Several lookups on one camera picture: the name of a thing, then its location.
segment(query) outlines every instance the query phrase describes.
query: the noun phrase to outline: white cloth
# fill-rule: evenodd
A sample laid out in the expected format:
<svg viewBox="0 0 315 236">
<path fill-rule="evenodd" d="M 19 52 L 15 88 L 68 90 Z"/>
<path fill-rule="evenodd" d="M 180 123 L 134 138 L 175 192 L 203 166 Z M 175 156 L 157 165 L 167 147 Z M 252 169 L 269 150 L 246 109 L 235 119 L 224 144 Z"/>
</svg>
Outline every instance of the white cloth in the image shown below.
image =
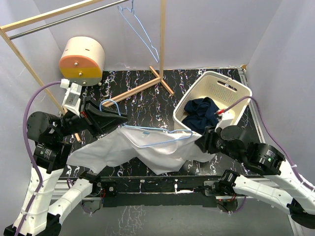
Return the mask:
<svg viewBox="0 0 315 236">
<path fill-rule="evenodd" d="M 190 133 L 167 133 L 122 126 L 107 136 L 73 152 L 69 156 L 67 164 L 84 166 L 99 173 L 106 166 L 116 167 L 138 157 L 155 174 L 160 175 L 179 171 L 186 160 L 206 162 L 212 159 L 212 155 L 203 153 L 194 143 L 201 137 L 195 132 L 188 139 L 141 147 L 187 136 L 190 136 Z"/>
</svg>

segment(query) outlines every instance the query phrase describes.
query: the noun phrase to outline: dark blue cloth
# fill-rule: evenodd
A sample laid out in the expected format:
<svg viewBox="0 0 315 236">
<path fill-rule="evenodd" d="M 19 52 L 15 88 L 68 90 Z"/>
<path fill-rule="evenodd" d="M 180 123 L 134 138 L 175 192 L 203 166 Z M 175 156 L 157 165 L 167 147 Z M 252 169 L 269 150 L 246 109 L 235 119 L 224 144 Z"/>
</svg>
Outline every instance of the dark blue cloth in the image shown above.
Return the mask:
<svg viewBox="0 0 315 236">
<path fill-rule="evenodd" d="M 215 117 L 218 109 L 209 97 L 191 100 L 184 107 L 189 115 L 183 119 L 182 123 L 192 131 L 203 134 L 206 126 L 216 126 L 219 122 Z"/>
</svg>

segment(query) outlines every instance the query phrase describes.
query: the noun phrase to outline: marble tabletop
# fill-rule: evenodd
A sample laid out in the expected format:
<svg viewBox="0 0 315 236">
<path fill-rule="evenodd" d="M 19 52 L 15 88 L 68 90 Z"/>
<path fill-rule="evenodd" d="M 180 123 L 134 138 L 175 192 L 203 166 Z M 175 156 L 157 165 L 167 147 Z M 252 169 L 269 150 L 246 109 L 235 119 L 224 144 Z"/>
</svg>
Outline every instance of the marble tabletop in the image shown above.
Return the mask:
<svg viewBox="0 0 315 236">
<path fill-rule="evenodd" d="M 120 111 L 128 115 L 129 125 L 162 127 L 173 130 L 173 110 L 189 87 L 205 71 L 215 71 L 241 82 L 237 68 L 165 70 L 164 80 L 174 90 L 174 96 L 170 96 L 161 84 L 157 84 L 119 102 Z M 91 96 L 96 101 L 102 101 L 115 97 L 154 78 L 154 75 L 149 70 L 104 71 L 102 86 L 83 87 L 82 96 Z M 250 131 L 253 141 L 259 142 L 249 107 L 245 109 L 238 126 Z M 72 151 L 96 140 L 88 131 L 81 132 L 80 136 L 82 137 L 81 143 L 78 143 L 74 136 L 66 138 L 66 141 L 73 143 Z M 238 162 L 218 153 L 211 161 L 205 163 L 187 161 L 178 172 L 170 172 L 162 176 L 221 176 L 227 169 L 237 171 L 243 175 L 253 175 Z M 65 167 L 62 177 L 76 178 L 85 170 L 87 168 L 68 165 Z M 103 177 L 156 176 L 136 157 L 115 168 L 105 167 L 101 175 Z"/>
</svg>

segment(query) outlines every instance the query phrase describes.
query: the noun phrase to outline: clothing rack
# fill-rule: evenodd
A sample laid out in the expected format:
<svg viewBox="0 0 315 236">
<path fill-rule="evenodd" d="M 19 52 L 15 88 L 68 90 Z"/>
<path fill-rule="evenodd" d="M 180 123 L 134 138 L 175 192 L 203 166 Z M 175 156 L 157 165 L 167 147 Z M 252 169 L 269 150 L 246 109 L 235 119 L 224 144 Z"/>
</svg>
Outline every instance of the clothing rack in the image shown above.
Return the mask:
<svg viewBox="0 0 315 236">
<path fill-rule="evenodd" d="M 109 8 L 111 6 L 118 5 L 120 3 L 123 3 L 125 1 L 129 1 L 129 0 L 119 0 L 119 1 L 116 1 L 116 2 L 107 4 L 107 5 L 104 5 L 104 6 L 101 6 L 101 7 L 98 7 L 98 8 L 95 8 L 95 9 L 92 9 L 92 10 L 80 13 L 80 14 L 77 14 L 77 15 L 74 15 L 74 16 L 70 16 L 70 17 L 64 18 L 64 19 L 59 20 L 59 21 L 55 21 L 53 23 L 49 23 L 49 24 L 46 24 L 46 25 L 43 25 L 43 26 L 31 29 L 31 30 L 28 30 L 28 31 L 23 32 L 23 33 L 19 33 L 19 34 L 13 35 L 13 36 L 8 36 L 7 32 L 9 32 L 11 30 L 15 30 L 15 29 L 21 28 L 21 27 L 24 27 L 24 26 L 28 26 L 30 24 L 33 24 L 33 23 L 36 23 L 36 22 L 39 22 L 39 21 L 42 21 L 42 20 L 46 20 L 46 19 L 58 16 L 58 15 L 61 15 L 61 14 L 64 14 L 64 13 L 67 13 L 67 12 L 70 12 L 70 11 L 73 11 L 73 10 L 76 10 L 76 9 L 79 9 L 79 8 L 82 8 L 82 7 L 85 7 L 85 6 L 88 6 L 88 5 L 100 2 L 100 1 L 102 1 L 102 0 L 84 0 L 84 1 L 77 2 L 75 4 L 71 4 L 71 5 L 68 5 L 68 6 L 65 6 L 65 7 L 56 9 L 56 10 L 53 10 L 53 11 L 49 11 L 49 12 L 46 12 L 46 13 L 43 13 L 43 14 L 39 14 L 37 16 L 33 16 L 33 17 L 30 17 L 30 18 L 26 18 L 24 20 L 20 20 L 20 21 L 17 21 L 17 22 L 14 22 L 14 23 L 2 26 L 2 27 L 0 27 L 0 35 L 5 40 L 5 42 L 9 45 L 9 47 L 15 53 L 15 55 L 19 58 L 19 60 L 22 62 L 22 64 L 25 66 L 25 68 L 30 72 L 30 74 L 38 82 L 38 84 L 40 86 L 43 86 L 44 85 L 43 81 L 40 79 L 40 77 L 37 75 L 37 73 L 34 71 L 34 69 L 31 67 L 31 65 L 27 62 L 27 60 L 24 58 L 24 56 L 21 54 L 21 52 L 18 50 L 18 48 L 12 42 L 12 40 L 16 39 L 16 38 L 19 38 L 19 37 L 22 37 L 24 35 L 28 35 L 28 34 L 31 34 L 31 33 L 34 33 L 34 32 L 40 31 L 40 30 L 43 30 L 43 29 L 47 29 L 49 27 L 61 24 L 63 22 L 67 22 L 67 21 L 76 19 L 76 18 L 81 17 L 81 16 L 85 16 L 85 15 L 88 15 L 88 14 L 91 14 L 91 13 L 94 13 L 94 12 L 97 12 L 97 11 Z M 144 83 L 142 85 L 139 85 L 139 86 L 137 86 L 137 87 L 135 87 L 135 88 L 133 88 L 133 89 L 127 91 L 127 92 L 124 92 L 124 93 L 122 93 L 122 94 L 120 94 L 120 95 L 118 95 L 118 96 L 116 96 L 114 98 L 111 98 L 112 100 L 114 100 L 116 102 L 122 101 L 122 100 L 124 100 L 124 99 L 126 99 L 126 98 L 128 98 L 130 96 L 133 96 L 133 95 L 137 94 L 138 92 L 141 92 L 141 91 L 143 91 L 143 90 L 145 90 L 145 89 L 147 89 L 147 88 L 149 88 L 149 87 L 151 87 L 153 85 L 156 85 L 158 83 L 162 83 L 162 85 L 166 88 L 166 90 L 171 95 L 174 95 L 174 91 L 167 85 L 167 83 L 163 79 L 166 0 L 161 0 L 161 10 L 160 10 L 160 12 L 161 12 L 161 14 L 160 14 L 160 49 L 159 49 L 159 53 L 160 53 L 159 72 L 160 72 L 160 74 L 158 74 L 153 69 L 153 67 L 150 66 L 150 70 L 152 71 L 152 73 L 156 77 L 155 79 L 153 79 L 153 80 L 151 80 L 149 82 L 146 82 L 146 83 Z M 53 103 L 57 106 L 57 108 L 61 111 L 61 113 L 65 114 L 66 111 L 61 107 L 61 105 L 58 103 L 58 101 L 53 96 L 53 94 L 48 89 L 45 89 L 45 92 L 47 93 L 49 98 L 53 101 Z M 111 103 L 111 102 L 104 103 L 104 106 L 106 106 L 106 107 L 111 106 L 111 105 L 113 105 L 113 103 Z"/>
</svg>

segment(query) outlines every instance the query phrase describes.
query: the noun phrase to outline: laundry basket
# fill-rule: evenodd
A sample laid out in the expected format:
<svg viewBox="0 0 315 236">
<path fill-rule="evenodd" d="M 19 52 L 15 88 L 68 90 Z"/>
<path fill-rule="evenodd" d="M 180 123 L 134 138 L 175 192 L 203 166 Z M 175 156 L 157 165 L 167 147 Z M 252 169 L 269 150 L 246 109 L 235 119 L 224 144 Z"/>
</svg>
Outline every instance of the laundry basket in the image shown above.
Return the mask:
<svg viewBox="0 0 315 236">
<path fill-rule="evenodd" d="M 219 109 L 224 109 L 240 98 L 251 95 L 252 91 L 248 87 L 227 76 L 213 71 L 204 72 L 177 104 L 173 112 L 174 129 L 189 129 L 181 121 L 188 115 L 184 107 L 190 100 L 209 97 Z M 234 116 L 231 125 L 238 123 L 249 102 L 250 99 L 245 99 L 229 110 Z"/>
</svg>

